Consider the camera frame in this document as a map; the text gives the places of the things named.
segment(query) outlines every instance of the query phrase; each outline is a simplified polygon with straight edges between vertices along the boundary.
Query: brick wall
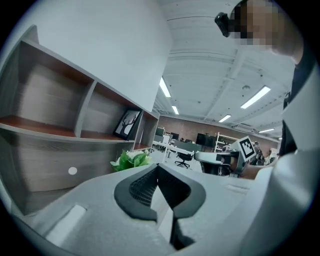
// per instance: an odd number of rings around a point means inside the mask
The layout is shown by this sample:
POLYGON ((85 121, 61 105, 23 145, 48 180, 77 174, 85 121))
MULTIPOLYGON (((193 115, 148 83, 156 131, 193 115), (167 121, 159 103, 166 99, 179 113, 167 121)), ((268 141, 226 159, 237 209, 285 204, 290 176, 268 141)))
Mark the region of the brick wall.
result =
MULTIPOLYGON (((194 142, 197 140, 198 134, 206 134, 206 133, 211 136, 217 136, 218 133, 221 133, 222 135, 226 135, 226 136, 238 138, 238 139, 248 136, 248 134, 246 133, 219 127, 219 126, 186 121, 186 120, 181 120, 181 119, 172 118, 172 117, 165 117, 165 116, 160 116, 158 127, 164 127, 167 133, 179 134, 179 139, 184 138, 184 139, 192 140, 194 142)), ((278 147, 278 143, 276 142, 259 138, 251 134, 249 134, 249 137, 252 143, 255 141, 259 142, 259 146, 264 156, 267 155, 270 148, 276 149, 278 147)))

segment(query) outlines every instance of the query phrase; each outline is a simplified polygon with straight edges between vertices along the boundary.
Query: picture frame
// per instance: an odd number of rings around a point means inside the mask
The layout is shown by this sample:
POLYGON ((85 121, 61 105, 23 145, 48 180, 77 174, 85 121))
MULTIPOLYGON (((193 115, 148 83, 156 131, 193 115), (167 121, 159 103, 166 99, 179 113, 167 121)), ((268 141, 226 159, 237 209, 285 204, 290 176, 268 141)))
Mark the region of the picture frame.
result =
POLYGON ((113 134, 121 139, 128 141, 130 134, 133 131, 133 128, 139 120, 140 115, 142 114, 141 109, 137 108, 127 108, 117 123, 113 134))

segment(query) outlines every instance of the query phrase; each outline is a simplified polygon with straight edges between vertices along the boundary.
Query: white ceiling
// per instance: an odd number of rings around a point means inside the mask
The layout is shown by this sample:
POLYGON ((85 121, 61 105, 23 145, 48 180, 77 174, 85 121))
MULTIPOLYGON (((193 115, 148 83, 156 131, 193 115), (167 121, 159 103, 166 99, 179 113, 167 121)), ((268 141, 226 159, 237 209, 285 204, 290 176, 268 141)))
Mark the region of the white ceiling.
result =
POLYGON ((215 23, 219 12, 230 14, 239 0, 158 0, 170 27, 173 46, 163 79, 171 98, 159 87, 153 111, 162 115, 217 125, 245 124, 264 136, 281 136, 283 100, 290 90, 295 65, 288 57, 243 46, 226 38, 215 23), (242 109, 263 85, 271 91, 242 109))

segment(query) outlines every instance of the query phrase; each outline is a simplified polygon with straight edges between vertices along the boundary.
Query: office chair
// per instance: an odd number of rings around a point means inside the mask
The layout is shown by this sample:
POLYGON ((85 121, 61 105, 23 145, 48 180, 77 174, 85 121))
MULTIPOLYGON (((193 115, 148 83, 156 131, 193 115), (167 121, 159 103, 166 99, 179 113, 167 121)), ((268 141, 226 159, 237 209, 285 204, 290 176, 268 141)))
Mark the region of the office chair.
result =
POLYGON ((179 153, 178 158, 181 158, 182 161, 175 161, 174 163, 179 163, 177 166, 185 166, 187 169, 190 167, 190 164, 185 163, 185 161, 191 161, 192 155, 179 153))

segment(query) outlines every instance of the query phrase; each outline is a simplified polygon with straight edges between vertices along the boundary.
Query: fluorescent light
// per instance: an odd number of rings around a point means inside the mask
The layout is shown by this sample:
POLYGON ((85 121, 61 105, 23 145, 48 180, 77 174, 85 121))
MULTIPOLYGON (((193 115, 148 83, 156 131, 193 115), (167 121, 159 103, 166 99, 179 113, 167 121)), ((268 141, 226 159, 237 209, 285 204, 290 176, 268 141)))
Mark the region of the fluorescent light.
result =
POLYGON ((274 128, 268 129, 268 130, 262 130, 262 131, 259 131, 259 133, 262 134, 262 133, 270 132, 270 131, 273 131, 273 130, 274 130, 274 128))
POLYGON ((165 83, 165 81, 164 81, 164 79, 163 79, 162 77, 161 77, 161 80, 160 80, 159 85, 160 85, 160 87, 161 87, 164 95, 165 95, 166 97, 170 98, 170 97, 171 97, 170 92, 169 92, 169 90, 168 90, 168 88, 167 88, 167 86, 166 86, 166 83, 165 83))
POLYGON ((228 118, 230 118, 231 117, 231 115, 230 114, 227 114, 224 118, 222 118, 220 121, 219 121, 219 123, 222 123, 222 122, 224 122, 224 121, 226 121, 228 118))
POLYGON ((258 91, 251 99, 249 99, 246 103, 244 103, 241 108, 246 109, 251 106, 253 103, 261 99, 264 95, 266 95, 271 89, 267 86, 262 87, 260 91, 258 91))
POLYGON ((178 109, 176 106, 172 106, 174 113, 176 113, 177 115, 179 115, 178 109))

